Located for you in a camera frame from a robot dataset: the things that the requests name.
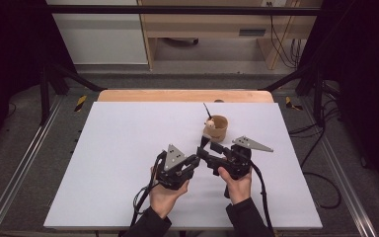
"cardboard cup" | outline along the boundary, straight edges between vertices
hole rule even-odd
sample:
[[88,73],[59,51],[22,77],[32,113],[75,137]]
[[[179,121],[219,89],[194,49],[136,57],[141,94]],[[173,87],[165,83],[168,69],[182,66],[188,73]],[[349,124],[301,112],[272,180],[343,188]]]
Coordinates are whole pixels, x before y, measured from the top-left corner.
[[211,141],[214,141],[214,142],[223,141],[224,138],[226,137],[226,131],[227,131],[227,125],[228,125],[227,118],[223,116],[212,116],[212,117],[214,119],[215,128],[206,126],[203,132],[211,136]]

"sleeve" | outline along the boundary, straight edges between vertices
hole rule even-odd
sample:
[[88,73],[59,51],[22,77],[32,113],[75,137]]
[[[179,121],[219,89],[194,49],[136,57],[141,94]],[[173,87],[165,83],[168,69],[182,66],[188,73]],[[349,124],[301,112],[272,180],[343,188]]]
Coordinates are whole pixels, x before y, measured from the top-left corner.
[[140,219],[122,237],[162,237],[171,227],[171,220],[166,217],[162,219],[152,209],[147,208]]
[[272,237],[273,233],[264,225],[253,200],[248,198],[226,207],[227,215],[235,228],[236,236]]

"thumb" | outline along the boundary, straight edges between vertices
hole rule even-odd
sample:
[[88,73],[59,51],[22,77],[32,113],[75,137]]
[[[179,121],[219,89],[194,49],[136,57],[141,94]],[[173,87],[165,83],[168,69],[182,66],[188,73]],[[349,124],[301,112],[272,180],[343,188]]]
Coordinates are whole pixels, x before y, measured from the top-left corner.
[[232,177],[230,177],[229,172],[227,172],[227,170],[224,169],[223,167],[219,167],[217,169],[217,171],[218,171],[218,174],[220,175],[221,179],[223,179],[226,183],[229,183],[230,180],[232,180]]

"white table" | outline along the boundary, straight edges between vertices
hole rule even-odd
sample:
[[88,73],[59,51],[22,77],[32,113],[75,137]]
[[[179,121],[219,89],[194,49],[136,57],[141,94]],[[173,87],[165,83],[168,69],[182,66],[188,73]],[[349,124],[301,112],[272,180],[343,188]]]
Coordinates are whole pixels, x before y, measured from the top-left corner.
[[[253,151],[265,179],[275,229],[321,228],[278,104],[206,103],[229,120],[222,142],[246,135],[274,152]],[[147,185],[156,156],[177,146],[195,153],[206,119],[202,103],[97,102],[92,107],[44,226],[59,230],[126,229],[132,201]],[[225,183],[201,161],[169,217],[172,229],[227,229]],[[253,199],[264,217],[261,183],[253,175]],[[142,209],[148,206],[148,199]]]

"black horizontal bar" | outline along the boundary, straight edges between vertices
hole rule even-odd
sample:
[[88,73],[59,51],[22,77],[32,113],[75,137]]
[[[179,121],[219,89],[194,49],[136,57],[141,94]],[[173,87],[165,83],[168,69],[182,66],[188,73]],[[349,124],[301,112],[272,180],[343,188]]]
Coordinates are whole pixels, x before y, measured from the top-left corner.
[[320,8],[213,7],[213,6],[118,6],[118,5],[48,5],[27,7],[32,11],[56,14],[182,14],[182,15],[266,15],[333,16],[341,11]]

